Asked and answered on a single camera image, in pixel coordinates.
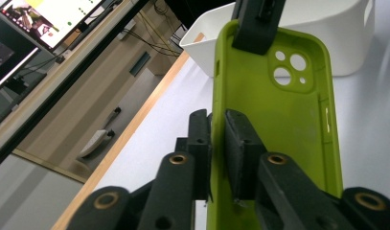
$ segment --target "black clamp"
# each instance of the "black clamp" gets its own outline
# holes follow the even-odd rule
[[[239,20],[233,47],[264,55],[272,45],[285,0],[238,0],[232,19]]]
[[[234,201],[255,200],[262,229],[390,229],[390,199],[365,188],[341,198],[320,191],[287,155],[268,152],[245,114],[227,110],[224,157]],[[191,114],[156,178],[133,193],[105,187],[90,195],[68,230],[194,229],[194,201],[210,196],[210,120]]]

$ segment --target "computer monitor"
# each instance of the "computer monitor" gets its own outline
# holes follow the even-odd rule
[[[11,0],[0,7],[13,24],[51,53],[103,0]]]
[[[0,17],[0,88],[38,51],[36,45]]]

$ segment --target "cable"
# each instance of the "cable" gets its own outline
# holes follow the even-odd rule
[[[169,26],[170,30],[171,30],[171,33],[173,34],[172,22],[171,22],[171,20],[169,19],[168,16],[166,16],[166,15],[164,15],[164,16],[165,16],[165,19],[166,19],[166,21],[168,23],[168,26]]]
[[[21,77],[25,77],[27,75],[30,75],[31,73],[34,73],[38,70],[40,70],[42,67],[44,67],[45,65],[47,65],[49,62],[55,60],[56,58],[60,57],[61,55],[63,55],[63,53],[65,53],[66,50],[60,52],[58,55],[55,55],[54,57],[52,58],[49,58],[47,60],[44,60],[38,64],[35,64],[33,66],[29,66],[29,67],[26,67],[26,68],[23,68],[22,70],[20,70],[19,74]],[[25,74],[20,74],[22,71],[25,71],[25,70],[30,70],[29,72],[25,73]]]
[[[165,15],[168,10],[169,10],[169,6],[168,4],[165,3],[165,9],[161,9],[160,7],[156,6],[156,2],[158,2],[158,0],[152,0],[152,3],[153,3],[153,9],[156,11],[156,13],[158,13],[159,15]]]
[[[156,35],[159,37],[159,39],[161,39],[161,41],[165,44],[166,47],[168,47],[168,49],[172,53],[171,46],[167,43],[165,38],[162,35],[160,35],[159,32],[152,26],[152,24],[149,22],[149,19],[147,19],[147,16],[144,13],[141,13],[141,12],[138,12],[138,13],[141,15],[141,17],[145,20],[145,22],[150,26],[150,28],[156,33]]]
[[[158,53],[161,54],[161,55],[171,56],[171,57],[176,57],[176,58],[177,58],[177,55],[180,55],[179,52],[172,51],[172,50],[170,50],[170,49],[166,49],[166,48],[163,48],[163,47],[160,47],[160,46],[151,44],[151,43],[145,41],[141,36],[139,36],[138,34],[132,32],[132,31],[130,31],[130,30],[124,30],[124,31],[127,32],[129,35],[132,35],[132,36],[136,37],[137,39],[143,41],[144,43],[146,43],[147,45],[149,45],[152,49],[154,49],[156,52],[158,52]],[[156,48],[161,49],[161,50],[167,50],[167,51],[171,52],[172,55],[163,53],[163,52],[157,50]]]
[[[172,37],[178,41],[180,41],[182,38],[180,38],[178,35],[176,35],[175,33],[172,34]]]
[[[177,48],[183,50],[182,47],[180,47],[179,44],[177,44],[176,42],[174,42],[174,40],[170,39],[170,42],[173,43]]]
[[[152,37],[152,33],[149,31],[149,29],[148,29],[148,27],[147,27],[147,23],[146,23],[146,21],[144,20],[144,18],[142,17],[142,15],[140,15],[140,19],[141,19],[142,23],[144,24],[145,29],[146,29],[146,31],[148,32],[149,36],[150,36],[150,39],[152,39],[153,43],[156,43],[155,39]]]

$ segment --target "desk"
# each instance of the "desk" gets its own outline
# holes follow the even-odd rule
[[[155,37],[154,43],[160,42],[162,35],[165,37],[172,35],[171,28],[177,28],[179,25],[172,12],[159,15],[153,9],[153,5],[147,2],[148,0],[135,4],[129,1],[122,2],[75,51],[66,53],[66,60],[50,70],[48,77],[0,124],[0,149],[7,145],[17,130],[27,128],[23,126],[27,120],[33,118],[35,123],[34,120],[37,119],[34,117],[39,119],[40,111],[48,113],[47,110],[50,110],[46,116],[42,115],[43,119],[40,118],[34,130],[24,138],[15,153],[84,182],[91,172],[89,169],[78,167],[76,158],[95,131],[102,128],[108,114],[117,107],[120,99],[139,78],[139,75],[135,78],[129,73],[131,67],[144,52],[151,57],[145,67],[149,65],[158,67],[159,72],[152,72],[154,74],[165,74],[174,62],[174,59],[161,57],[154,49],[135,37],[127,36],[123,41],[112,39],[138,11],[141,11],[140,15],[143,17],[148,14],[148,18],[155,21],[151,25],[152,29],[161,31],[157,32],[158,37]],[[163,20],[165,16],[168,16],[170,21]],[[134,32],[148,40],[149,32],[152,31],[147,30],[147,25],[140,22],[150,21],[140,18],[137,20],[135,17],[134,19],[138,21]],[[159,63],[165,64],[167,67],[164,68],[165,72]],[[52,96],[53,92],[63,88],[62,86],[65,87],[62,91],[66,91],[66,94],[63,97]]]
[[[132,192],[152,180],[175,138],[187,136],[189,114],[211,111],[212,85],[183,54],[54,228],[64,229],[94,190],[111,185]],[[377,2],[375,37],[362,68],[334,78],[333,90],[344,187],[390,197],[390,2]]]

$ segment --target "white container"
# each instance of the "white container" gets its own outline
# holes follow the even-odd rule
[[[210,77],[218,33],[231,20],[234,5],[205,12],[180,41]],[[366,58],[374,34],[375,0],[287,0],[279,26],[318,37],[329,50],[333,75],[350,75]],[[194,42],[200,33],[203,40]]]

